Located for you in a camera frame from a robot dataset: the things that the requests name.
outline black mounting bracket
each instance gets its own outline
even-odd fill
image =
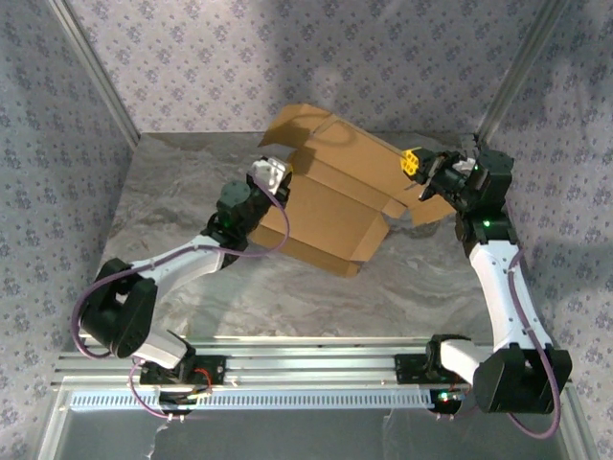
[[[181,379],[174,377],[175,371],[166,369],[155,362],[146,362],[141,370],[141,385],[156,386],[208,386],[204,370],[211,378],[211,385],[222,385],[226,372],[226,356],[195,355],[191,361],[191,372]]]

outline wall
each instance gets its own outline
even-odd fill
[[[511,205],[535,304],[613,458],[613,9],[570,4],[490,145],[517,160]]]
[[[46,2],[0,2],[0,458],[27,458],[130,150]]]
[[[476,130],[540,1],[73,0],[141,131],[259,131],[289,103]]]

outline open cardboard box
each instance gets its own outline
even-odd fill
[[[282,252],[329,272],[354,276],[371,259],[389,231],[383,214],[398,219],[408,209],[417,225],[453,213],[439,196],[418,200],[422,186],[402,172],[400,149],[324,109],[287,105],[260,147],[271,144],[295,149]],[[283,231],[280,211],[271,208],[250,239],[273,247]]]

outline yellow object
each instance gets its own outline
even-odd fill
[[[413,153],[413,150],[418,149],[421,149],[421,147],[405,150],[403,152],[404,158],[400,160],[402,170],[407,173],[409,177],[415,175],[420,167],[420,159]]]

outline box flap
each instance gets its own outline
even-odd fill
[[[255,244],[261,244],[264,247],[274,247],[281,242],[283,234],[270,228],[260,225],[254,230],[249,239]],[[315,265],[331,273],[351,277],[355,276],[359,271],[360,264],[346,261],[340,257],[332,256],[326,251],[309,246],[308,244],[289,239],[281,252],[287,256],[306,262],[310,265]]]
[[[413,184],[400,167],[399,150],[375,136],[336,119],[316,129],[304,148],[314,158],[387,196],[397,196]]]
[[[379,190],[315,159],[314,152],[311,149],[302,148],[299,151],[294,151],[289,156],[288,161],[293,167],[294,174],[306,175],[312,180],[377,211],[383,211],[391,218],[399,218],[406,209],[402,204]]]
[[[291,198],[285,210],[293,240],[348,261],[368,260],[363,255],[369,253],[370,243],[361,246],[364,237],[368,236],[367,240],[371,242],[379,236],[380,242],[385,236],[381,236],[382,232],[387,231],[387,224],[377,210],[303,175],[292,178]],[[283,232],[281,212],[271,208],[261,225]]]
[[[351,260],[369,261],[389,231],[390,227],[387,222],[381,214],[377,213],[373,223],[364,233],[362,240],[353,251]]]
[[[280,144],[297,149],[329,116],[327,110],[307,103],[286,105],[264,133],[259,147]]]

